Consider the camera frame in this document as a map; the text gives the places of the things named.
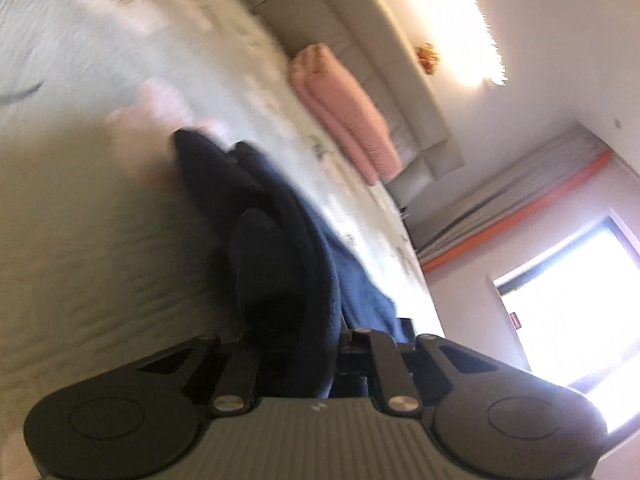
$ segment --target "pink towel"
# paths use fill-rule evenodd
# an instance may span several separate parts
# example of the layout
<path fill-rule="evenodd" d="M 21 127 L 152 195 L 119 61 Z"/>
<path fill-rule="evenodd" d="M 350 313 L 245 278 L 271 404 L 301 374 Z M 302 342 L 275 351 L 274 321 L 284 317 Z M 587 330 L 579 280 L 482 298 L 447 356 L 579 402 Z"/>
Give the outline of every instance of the pink towel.
<path fill-rule="evenodd" d="M 380 175 L 393 178 L 402 170 L 385 118 L 325 44 L 300 51 L 289 80 L 369 185 Z"/>

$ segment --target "metal screw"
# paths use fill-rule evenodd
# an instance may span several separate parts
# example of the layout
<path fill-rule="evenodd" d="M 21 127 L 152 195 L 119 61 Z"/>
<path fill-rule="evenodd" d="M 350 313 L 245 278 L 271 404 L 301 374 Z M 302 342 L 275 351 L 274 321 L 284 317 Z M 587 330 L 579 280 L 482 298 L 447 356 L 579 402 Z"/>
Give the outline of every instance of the metal screw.
<path fill-rule="evenodd" d="M 400 413 L 414 412 L 420 408 L 418 399 L 407 395 L 396 395 L 395 397 L 391 397 L 386 403 L 392 410 Z"/>
<path fill-rule="evenodd" d="M 237 412 L 244 408 L 244 400 L 237 395 L 222 395 L 213 401 L 213 407 L 219 412 Z"/>

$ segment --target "wall light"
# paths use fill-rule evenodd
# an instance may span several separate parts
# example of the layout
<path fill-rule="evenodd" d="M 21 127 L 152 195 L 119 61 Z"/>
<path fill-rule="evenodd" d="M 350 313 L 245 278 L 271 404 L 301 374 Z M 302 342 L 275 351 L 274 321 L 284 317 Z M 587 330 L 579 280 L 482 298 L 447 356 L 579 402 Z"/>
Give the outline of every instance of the wall light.
<path fill-rule="evenodd" d="M 502 56 L 476 0 L 411 1 L 428 39 L 456 79 L 466 86 L 478 86 L 484 79 L 504 85 Z"/>

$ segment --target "beige upholstered headboard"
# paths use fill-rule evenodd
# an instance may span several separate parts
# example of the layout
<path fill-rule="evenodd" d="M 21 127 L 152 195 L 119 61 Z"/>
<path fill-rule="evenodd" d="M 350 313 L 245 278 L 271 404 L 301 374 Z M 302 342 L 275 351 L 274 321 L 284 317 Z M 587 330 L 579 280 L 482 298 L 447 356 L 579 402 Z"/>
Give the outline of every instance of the beige upholstered headboard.
<path fill-rule="evenodd" d="M 290 55 L 327 44 L 386 118 L 404 171 L 387 189 L 399 206 L 462 166 L 458 146 L 411 44 L 382 0 L 246 0 Z"/>

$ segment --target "window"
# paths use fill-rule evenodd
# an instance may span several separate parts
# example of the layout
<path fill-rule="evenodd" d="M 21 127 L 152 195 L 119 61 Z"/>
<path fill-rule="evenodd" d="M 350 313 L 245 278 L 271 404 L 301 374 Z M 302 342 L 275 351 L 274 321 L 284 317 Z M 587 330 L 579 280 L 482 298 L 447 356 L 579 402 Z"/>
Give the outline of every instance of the window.
<path fill-rule="evenodd" d="M 638 428 L 640 412 L 639 264 L 607 218 L 497 282 L 531 371 L 586 394 L 618 442 Z"/>

